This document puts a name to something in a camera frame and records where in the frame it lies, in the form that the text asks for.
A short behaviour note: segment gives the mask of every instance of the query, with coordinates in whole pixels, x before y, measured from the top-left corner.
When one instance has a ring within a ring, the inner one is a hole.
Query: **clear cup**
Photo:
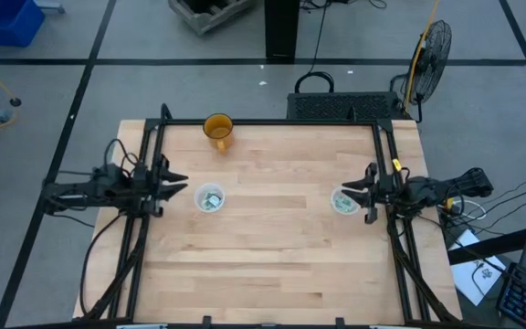
[[[347,197],[342,190],[347,189],[346,187],[336,187],[330,196],[330,203],[332,208],[342,215],[352,215],[358,212],[361,207],[354,202],[351,198]]]
[[[196,189],[194,202],[202,212],[218,211],[225,203],[225,191],[218,184],[206,183]]]

